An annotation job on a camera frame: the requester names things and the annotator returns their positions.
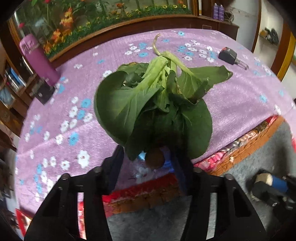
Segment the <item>beige sugarcane chunk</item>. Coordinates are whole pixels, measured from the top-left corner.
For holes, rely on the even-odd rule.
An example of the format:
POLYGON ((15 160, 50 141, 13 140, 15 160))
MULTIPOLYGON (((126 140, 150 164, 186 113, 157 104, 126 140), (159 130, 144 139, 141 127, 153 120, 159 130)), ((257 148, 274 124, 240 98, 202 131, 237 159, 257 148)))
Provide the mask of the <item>beige sugarcane chunk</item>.
POLYGON ((261 173, 256 176, 255 183, 263 182, 268 186, 273 185, 273 176, 270 173, 261 173))

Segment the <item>purple floral tablecloth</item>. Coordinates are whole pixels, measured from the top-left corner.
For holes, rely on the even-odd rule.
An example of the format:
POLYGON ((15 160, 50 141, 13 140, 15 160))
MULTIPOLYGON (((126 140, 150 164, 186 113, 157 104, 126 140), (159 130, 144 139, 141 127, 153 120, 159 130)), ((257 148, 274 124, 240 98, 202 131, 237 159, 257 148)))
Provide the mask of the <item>purple floral tablecloth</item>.
MULTIPOLYGON (((195 166, 215 170, 226 146, 252 137, 264 120, 282 116, 295 130, 295 103, 274 73, 254 54, 225 34, 202 29, 160 30, 160 51, 170 51, 188 67, 221 66, 219 51, 229 47, 248 64, 226 65, 233 76, 204 97, 213 120, 210 145, 195 166)), ((154 58, 156 32, 117 38, 63 64, 53 97, 34 100, 23 123, 15 168, 15 194, 21 209, 35 213, 63 173, 85 174, 109 157, 116 143, 95 118, 95 91, 120 65, 154 58)))

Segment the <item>green leafy bok choy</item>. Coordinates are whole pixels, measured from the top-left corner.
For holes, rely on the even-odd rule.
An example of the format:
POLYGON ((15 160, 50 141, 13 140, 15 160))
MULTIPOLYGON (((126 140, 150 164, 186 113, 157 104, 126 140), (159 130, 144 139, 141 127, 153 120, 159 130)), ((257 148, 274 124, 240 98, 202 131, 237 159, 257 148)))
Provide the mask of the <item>green leafy bok choy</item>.
POLYGON ((156 52, 151 62, 123 64, 101 81, 95 115, 130 160, 172 146, 184 146, 195 159, 206 152, 213 131, 204 96, 232 75, 225 66, 189 68, 169 51, 156 52))

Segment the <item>black bottle base holder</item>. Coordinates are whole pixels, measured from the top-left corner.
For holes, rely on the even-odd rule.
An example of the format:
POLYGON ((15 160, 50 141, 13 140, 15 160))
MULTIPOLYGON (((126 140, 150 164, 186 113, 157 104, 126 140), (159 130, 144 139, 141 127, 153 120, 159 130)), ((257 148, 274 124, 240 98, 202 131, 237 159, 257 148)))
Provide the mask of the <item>black bottle base holder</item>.
POLYGON ((41 104, 45 105, 51 99, 55 90, 55 87, 48 85, 45 80, 38 79, 29 94, 31 97, 41 102, 41 104))

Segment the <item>black seatbelt buckle clip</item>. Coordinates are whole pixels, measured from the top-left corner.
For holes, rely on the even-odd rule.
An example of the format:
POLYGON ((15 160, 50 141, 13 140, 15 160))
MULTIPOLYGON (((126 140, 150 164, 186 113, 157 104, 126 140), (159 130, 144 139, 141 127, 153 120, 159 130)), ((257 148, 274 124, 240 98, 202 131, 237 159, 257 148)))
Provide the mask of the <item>black seatbelt buckle clip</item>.
POLYGON ((237 53, 228 47, 224 47, 219 52, 218 58, 228 64, 241 66, 245 70, 249 68, 246 63, 237 58, 237 53))

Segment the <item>floral mural glass panel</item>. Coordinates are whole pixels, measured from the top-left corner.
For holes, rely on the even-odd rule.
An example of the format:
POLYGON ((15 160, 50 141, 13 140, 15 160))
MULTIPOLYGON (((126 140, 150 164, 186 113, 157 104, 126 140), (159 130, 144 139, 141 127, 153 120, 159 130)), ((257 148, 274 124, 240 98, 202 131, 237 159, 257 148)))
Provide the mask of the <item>floral mural glass panel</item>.
POLYGON ((51 58, 83 37, 120 22, 192 12, 188 1, 24 1, 11 20, 21 39, 33 34, 51 58))

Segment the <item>red rimmed white tray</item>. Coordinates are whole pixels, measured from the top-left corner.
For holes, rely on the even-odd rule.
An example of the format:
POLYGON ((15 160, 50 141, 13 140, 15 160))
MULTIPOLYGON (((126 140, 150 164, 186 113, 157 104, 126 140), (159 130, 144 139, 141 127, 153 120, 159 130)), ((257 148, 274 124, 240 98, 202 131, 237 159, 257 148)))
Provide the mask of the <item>red rimmed white tray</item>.
POLYGON ((32 221, 32 216, 29 215, 26 211, 22 211, 17 208, 15 209, 15 211, 19 229, 22 235, 25 236, 27 229, 30 226, 30 222, 32 221))

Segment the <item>purple thermos bottle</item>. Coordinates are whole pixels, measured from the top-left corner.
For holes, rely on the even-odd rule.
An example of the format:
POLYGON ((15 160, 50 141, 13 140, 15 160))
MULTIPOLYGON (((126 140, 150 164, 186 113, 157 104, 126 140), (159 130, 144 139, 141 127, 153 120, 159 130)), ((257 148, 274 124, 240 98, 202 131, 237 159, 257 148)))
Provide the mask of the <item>purple thermos bottle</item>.
POLYGON ((33 34, 26 35, 19 43, 22 54, 37 75, 48 85, 54 86, 60 79, 60 74, 46 57, 39 41, 33 34))

